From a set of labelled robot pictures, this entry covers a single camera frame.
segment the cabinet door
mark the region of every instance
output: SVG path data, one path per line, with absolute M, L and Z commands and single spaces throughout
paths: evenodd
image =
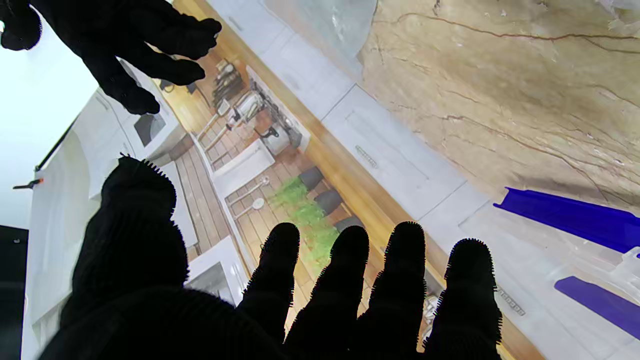
M 206 291 L 236 306 L 248 279 L 230 236 L 189 263 L 188 288 Z
M 103 146 L 90 153 L 85 153 L 90 176 L 89 198 L 100 194 L 102 184 L 107 176 L 118 166 L 120 153 L 134 155 L 127 137 L 120 129 Z
M 80 111 L 72 129 L 87 153 L 104 146 L 120 129 L 120 123 L 107 100 L 96 91 Z
M 355 84 L 320 50 L 288 28 L 261 58 L 319 119 Z
M 277 16 L 266 9 L 262 1 L 208 0 L 208 2 L 258 56 L 271 47 L 282 31 L 289 29 Z
M 416 220 L 465 182 L 358 86 L 323 124 Z

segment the green plant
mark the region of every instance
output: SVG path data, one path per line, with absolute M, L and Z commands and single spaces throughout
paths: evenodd
M 269 198 L 269 203 L 277 208 L 297 208 L 298 204 L 307 199 L 307 188 L 299 177 L 294 177 L 282 184 Z
M 300 236 L 308 245 L 307 260 L 313 262 L 318 269 L 325 267 L 339 233 L 327 221 L 324 211 L 316 202 L 307 199 L 307 188 L 302 181 L 295 177 L 284 183 L 269 198 L 269 203 L 287 210 L 289 221 L 298 227 Z

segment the marble wall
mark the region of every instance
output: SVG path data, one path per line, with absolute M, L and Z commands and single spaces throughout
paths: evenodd
M 496 200 L 640 215 L 636 25 L 590 0 L 379 0 L 360 86 Z

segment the blue plastic piece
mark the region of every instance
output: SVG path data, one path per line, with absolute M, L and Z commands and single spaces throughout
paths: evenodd
M 554 287 L 640 340 L 640 306 L 575 276 L 558 280 Z
M 633 214 L 533 190 L 507 188 L 496 208 L 530 218 L 625 253 L 640 246 L 640 218 Z

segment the gloved hand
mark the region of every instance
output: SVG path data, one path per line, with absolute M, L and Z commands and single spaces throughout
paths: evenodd
M 182 235 L 170 220 L 176 204 L 171 181 L 148 161 L 125 156 L 118 163 L 87 224 L 60 331 L 41 360 L 499 359 L 501 313 L 493 299 L 491 255 L 480 241 L 461 240 L 453 248 L 423 354 L 416 345 L 425 246 L 413 222 L 391 235 L 369 308 L 359 317 L 369 239 L 361 227 L 344 230 L 285 338 L 298 229 L 274 227 L 233 308 L 184 287 L 189 268 Z
M 500 359 L 496 344 L 502 314 L 493 298 L 491 255 L 482 242 L 465 239 L 453 248 L 445 274 L 447 289 L 424 354 L 416 351 L 426 290 L 420 225 L 405 222 L 394 230 L 369 308 L 359 318 L 369 240 L 361 227 L 344 230 L 333 244 L 331 263 L 285 339 L 299 245 L 294 225 L 277 225 L 237 307 L 283 344 L 283 352 L 292 358 Z
M 82 58 L 103 91 L 133 114 L 157 113 L 160 106 L 127 75 L 116 56 L 152 78 L 188 85 L 204 78 L 204 70 L 166 54 L 193 60 L 205 56 L 222 29 L 214 19 L 180 14 L 165 0 L 31 0 L 31 5 Z M 0 0 L 0 20 L 3 47 L 31 49 L 39 41 L 42 25 L 28 0 Z

